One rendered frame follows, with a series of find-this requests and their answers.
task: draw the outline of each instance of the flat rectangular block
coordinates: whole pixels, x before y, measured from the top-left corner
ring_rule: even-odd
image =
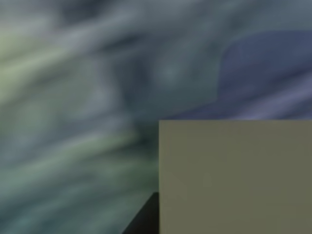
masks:
[[[161,121],[161,234],[310,234],[312,121]]]

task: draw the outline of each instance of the blurry background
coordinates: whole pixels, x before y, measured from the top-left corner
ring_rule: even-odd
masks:
[[[120,234],[158,190],[158,119],[215,98],[233,39],[309,28],[300,3],[0,0],[0,233]]]

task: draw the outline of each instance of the beige square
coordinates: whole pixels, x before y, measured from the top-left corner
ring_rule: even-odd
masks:
[[[312,121],[161,121],[161,234],[310,234]]]

